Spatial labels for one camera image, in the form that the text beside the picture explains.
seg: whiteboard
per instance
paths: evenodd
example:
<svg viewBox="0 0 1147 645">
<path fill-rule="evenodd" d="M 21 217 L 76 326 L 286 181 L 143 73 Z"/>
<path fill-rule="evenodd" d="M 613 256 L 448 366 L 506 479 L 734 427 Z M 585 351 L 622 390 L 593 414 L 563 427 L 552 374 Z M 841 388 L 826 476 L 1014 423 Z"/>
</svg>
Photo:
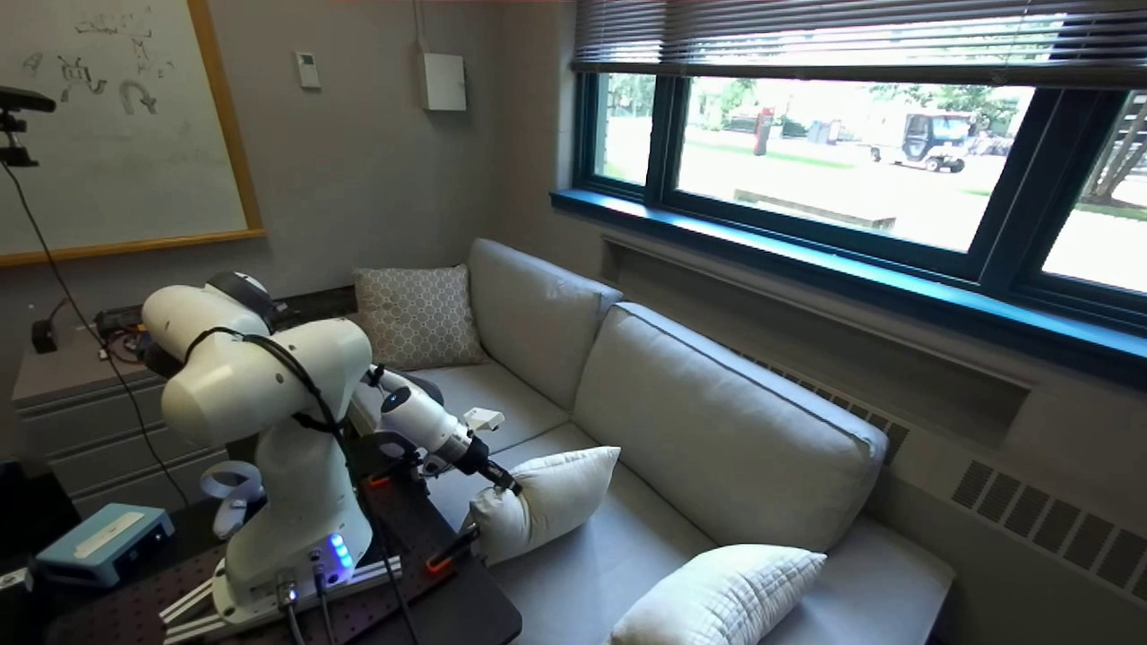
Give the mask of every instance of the whiteboard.
<svg viewBox="0 0 1147 645">
<path fill-rule="evenodd" d="M 207 243 L 260 234 L 206 0 L 0 0 L 0 87 L 57 110 L 21 110 L 40 169 L 13 169 L 57 256 Z M 0 266 L 40 240 L 0 176 Z"/>
</svg>

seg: throw pillow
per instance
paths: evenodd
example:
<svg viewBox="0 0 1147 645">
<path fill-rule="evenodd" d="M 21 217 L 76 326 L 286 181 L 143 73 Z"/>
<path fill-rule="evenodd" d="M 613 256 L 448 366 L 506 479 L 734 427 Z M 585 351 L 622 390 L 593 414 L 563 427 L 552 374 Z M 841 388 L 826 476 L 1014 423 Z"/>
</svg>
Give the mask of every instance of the throw pillow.
<svg viewBox="0 0 1147 645">
<path fill-rule="evenodd" d="M 613 645 L 758 645 L 801 603 L 826 554 L 728 544 L 652 583 L 613 628 Z"/>
<path fill-rule="evenodd" d="M 456 270 L 358 270 L 358 326 L 374 357 L 395 370 L 481 362 L 468 266 Z"/>
<path fill-rule="evenodd" d="M 622 449 L 560 451 L 521 463 L 521 492 L 488 488 L 471 504 L 477 553 L 496 567 L 579 530 L 605 497 Z"/>
</svg>

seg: window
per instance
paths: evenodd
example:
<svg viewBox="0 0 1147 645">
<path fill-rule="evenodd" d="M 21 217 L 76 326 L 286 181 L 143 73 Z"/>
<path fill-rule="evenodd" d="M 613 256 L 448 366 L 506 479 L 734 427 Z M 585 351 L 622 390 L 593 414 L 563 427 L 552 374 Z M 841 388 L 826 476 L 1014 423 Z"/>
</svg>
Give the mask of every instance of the window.
<svg viewBox="0 0 1147 645">
<path fill-rule="evenodd" d="M 579 10 L 579 186 L 1147 329 L 1147 6 Z"/>
</svg>

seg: couch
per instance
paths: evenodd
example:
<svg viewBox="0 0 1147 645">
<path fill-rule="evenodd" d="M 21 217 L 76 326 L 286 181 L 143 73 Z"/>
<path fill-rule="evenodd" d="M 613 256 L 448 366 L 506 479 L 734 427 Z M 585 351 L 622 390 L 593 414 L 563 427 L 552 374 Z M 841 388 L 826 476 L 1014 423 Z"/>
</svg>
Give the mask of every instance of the couch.
<svg viewBox="0 0 1147 645">
<path fill-rule="evenodd" d="M 663 575 L 717 544 L 801 544 L 826 571 L 766 645 L 919 645 L 953 571 L 864 517 L 887 434 L 696 329 L 496 240 L 468 256 L 481 362 L 416 376 L 448 412 L 500 409 L 501 464 L 622 444 L 605 503 L 573 532 L 490 567 L 528 645 L 600 645 Z M 481 476 L 430 479 L 463 523 Z"/>
</svg>

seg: window sill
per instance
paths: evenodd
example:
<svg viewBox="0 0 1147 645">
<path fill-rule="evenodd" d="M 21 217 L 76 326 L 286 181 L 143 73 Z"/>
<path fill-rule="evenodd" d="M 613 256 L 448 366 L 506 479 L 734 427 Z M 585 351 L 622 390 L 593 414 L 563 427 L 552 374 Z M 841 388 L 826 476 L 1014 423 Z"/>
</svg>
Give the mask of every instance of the window sill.
<svg viewBox="0 0 1147 645">
<path fill-rule="evenodd" d="M 813 273 L 813 280 L 806 276 L 806 284 L 839 285 L 841 292 L 862 292 L 864 302 L 883 302 L 900 313 L 912 308 L 931 320 L 968 320 L 956 326 L 979 335 L 1003 339 L 1012 347 L 1024 342 L 1024 351 L 1043 357 L 1102 370 L 1107 376 L 1147 374 L 1147 335 L 1127 329 L 991 296 L 971 285 L 832 255 L 766 234 L 702 222 L 677 210 L 655 210 L 637 202 L 622 202 L 593 188 L 557 188 L 552 202 L 570 210 L 600 215 L 605 224 L 652 224 L 660 234 L 698 240 L 715 255 L 752 255 L 766 256 L 772 266 L 792 266 Z"/>
</svg>

